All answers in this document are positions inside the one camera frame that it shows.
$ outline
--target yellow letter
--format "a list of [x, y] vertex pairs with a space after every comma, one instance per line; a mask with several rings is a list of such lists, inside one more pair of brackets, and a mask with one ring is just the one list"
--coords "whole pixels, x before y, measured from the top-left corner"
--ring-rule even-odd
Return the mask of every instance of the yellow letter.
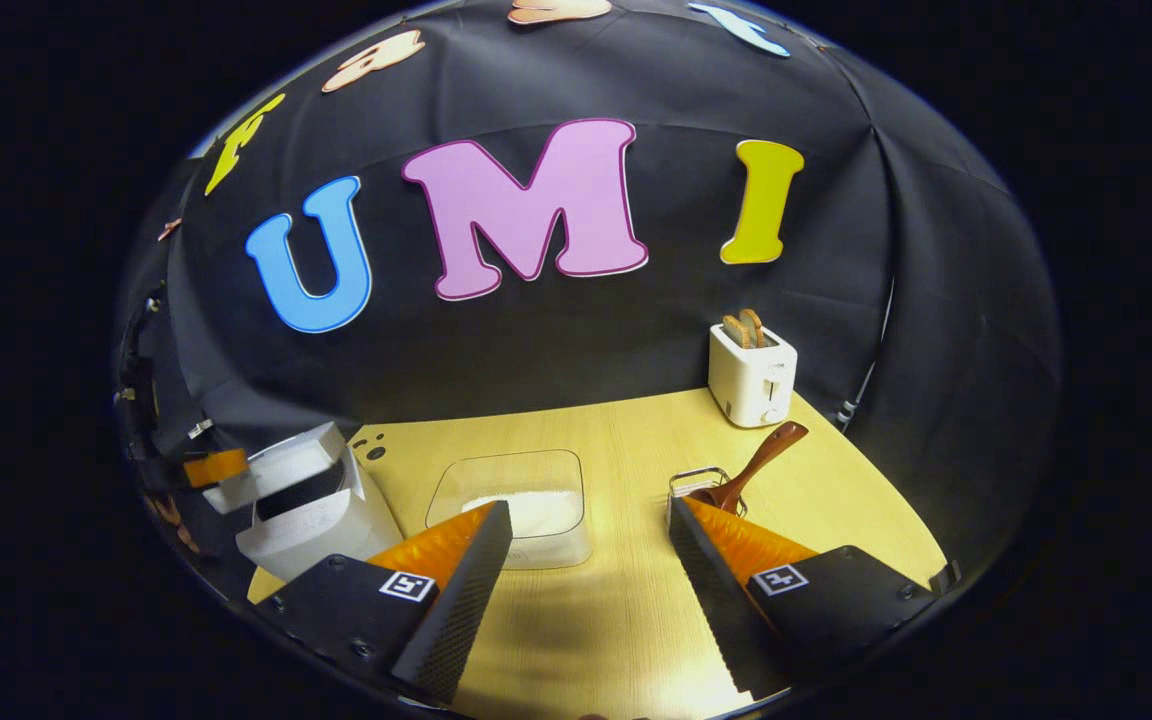
[[513, 0], [509, 22], [521, 26], [553, 23], [559, 20], [596, 18], [612, 13], [607, 0]]
[[785, 200], [790, 195], [794, 174], [803, 169], [799, 151], [778, 142], [742, 141], [736, 157], [745, 164], [745, 199], [741, 202], [736, 236], [723, 242], [719, 258], [728, 265], [771, 263], [781, 256], [776, 236], [785, 217]]
[[220, 181], [223, 181], [225, 176], [228, 176], [229, 170], [234, 169], [234, 165], [238, 164], [238, 147], [247, 145], [247, 142], [256, 135], [256, 129], [260, 128], [260, 122], [265, 118], [265, 113], [278, 108], [279, 103], [286, 96], [280, 92], [273, 100], [266, 103], [264, 108], [257, 109], [256, 114], [234, 128], [233, 132], [229, 132], [229, 137], [225, 138], [223, 149], [220, 150], [220, 159], [215, 160], [215, 172], [211, 173], [211, 182], [207, 183], [207, 190], [203, 192], [204, 195], [211, 195], [211, 191], [215, 190]]
[[401, 61], [411, 58], [411, 55], [415, 55], [424, 46], [424, 41], [420, 41], [419, 29], [410, 29], [410, 31], [393, 36], [388, 40], [380, 40], [378, 44], [340, 63], [338, 74], [334, 74], [334, 76], [323, 83], [323, 92], [340, 90], [340, 88], [349, 85], [349, 83], [371, 73], [371, 70], [379, 70], [388, 68], [389, 65], [401, 63]]

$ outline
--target black screw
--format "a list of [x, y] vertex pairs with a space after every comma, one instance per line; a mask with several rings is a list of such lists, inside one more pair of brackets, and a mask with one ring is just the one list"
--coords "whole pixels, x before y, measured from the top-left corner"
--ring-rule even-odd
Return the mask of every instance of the black screw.
[[370, 644], [362, 642], [362, 638], [353, 638], [353, 641], [349, 641], [349, 650], [364, 660], [366, 660], [367, 657], [371, 657], [372, 653]]

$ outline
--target white powder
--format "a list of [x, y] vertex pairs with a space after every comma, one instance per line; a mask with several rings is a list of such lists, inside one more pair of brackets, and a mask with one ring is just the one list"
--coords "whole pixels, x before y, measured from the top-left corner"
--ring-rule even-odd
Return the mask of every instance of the white powder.
[[461, 506], [461, 511], [472, 510], [494, 500], [509, 503], [513, 537], [530, 538], [563, 533], [579, 523], [584, 500], [571, 491], [529, 491], [507, 495], [477, 497]]

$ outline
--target yellow letter i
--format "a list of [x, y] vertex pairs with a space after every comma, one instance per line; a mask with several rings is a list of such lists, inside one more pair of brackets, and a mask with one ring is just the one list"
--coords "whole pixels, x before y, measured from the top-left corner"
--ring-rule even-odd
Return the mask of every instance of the yellow letter i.
[[741, 202], [735, 237], [723, 242], [719, 258], [728, 265], [771, 263], [780, 258], [783, 243], [776, 236], [785, 217], [794, 174], [803, 169], [799, 151], [780, 142], [742, 141], [736, 157], [745, 164], [745, 199]]

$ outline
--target foam letter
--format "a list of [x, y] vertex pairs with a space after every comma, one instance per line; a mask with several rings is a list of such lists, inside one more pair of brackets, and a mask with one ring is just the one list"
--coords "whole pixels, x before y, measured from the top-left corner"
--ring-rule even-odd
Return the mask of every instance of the foam letter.
[[247, 237], [247, 253], [256, 259], [270, 304], [283, 323], [302, 333], [339, 328], [355, 319], [371, 296], [367, 251], [362, 245], [358, 222], [349, 205], [358, 187], [357, 177], [334, 179], [305, 198], [305, 214], [319, 219], [338, 273], [335, 287], [326, 295], [310, 295], [301, 283], [296, 260], [287, 243], [291, 215], [274, 215]]
[[424, 41], [420, 41], [419, 29], [410, 29], [410, 31], [393, 36], [388, 40], [380, 40], [378, 44], [340, 63], [338, 74], [334, 74], [334, 76], [323, 83], [323, 92], [340, 90], [340, 88], [349, 85], [349, 83], [371, 73], [371, 70], [379, 70], [388, 68], [389, 65], [402, 63], [403, 60], [411, 58], [411, 55], [415, 55], [424, 46]]
[[243, 147], [255, 137], [257, 129], [260, 129], [262, 120], [265, 119], [265, 113], [278, 108], [279, 103], [286, 96], [280, 92], [273, 100], [266, 103], [264, 108], [257, 109], [251, 118], [248, 118], [245, 122], [234, 128], [233, 132], [229, 132], [229, 137], [225, 138], [223, 149], [220, 150], [220, 159], [215, 160], [215, 169], [211, 173], [211, 182], [207, 183], [206, 190], [202, 191], [204, 195], [211, 195], [211, 191], [215, 190], [220, 181], [223, 181], [225, 176], [228, 176], [229, 170], [234, 169], [234, 165], [238, 164], [238, 147]]
[[766, 50], [772, 55], [780, 55], [782, 58], [790, 55], [790, 51], [761, 36], [763, 32], [767, 32], [765, 29], [757, 26], [755, 23], [749, 22], [749, 20], [742, 18], [740, 15], [732, 13], [732, 10], [714, 8], [712, 5], [687, 3], [687, 6], [692, 10], [708, 13], [708, 16], [718, 20], [718, 24], [721, 24], [727, 32], [735, 35], [741, 40], [749, 41], [750, 45], [758, 47], [758, 50]]
[[553, 23], [559, 20], [596, 18], [612, 13], [607, 0], [513, 0], [509, 22], [521, 26]]
[[723, 242], [718, 256], [728, 265], [771, 263], [780, 258], [785, 202], [794, 174], [803, 169], [799, 151], [778, 142], [742, 141], [736, 157], [745, 164], [745, 199], [741, 202], [735, 237]]
[[567, 247], [558, 256], [564, 275], [608, 275], [636, 270], [649, 250], [635, 240], [626, 195], [626, 147], [634, 126], [623, 120], [575, 120], [554, 129], [531, 183], [521, 185], [473, 141], [420, 152], [403, 179], [420, 183], [444, 256], [434, 283], [442, 300], [470, 300], [500, 286], [500, 270], [484, 263], [473, 234], [484, 234], [511, 266], [532, 281], [562, 214]]

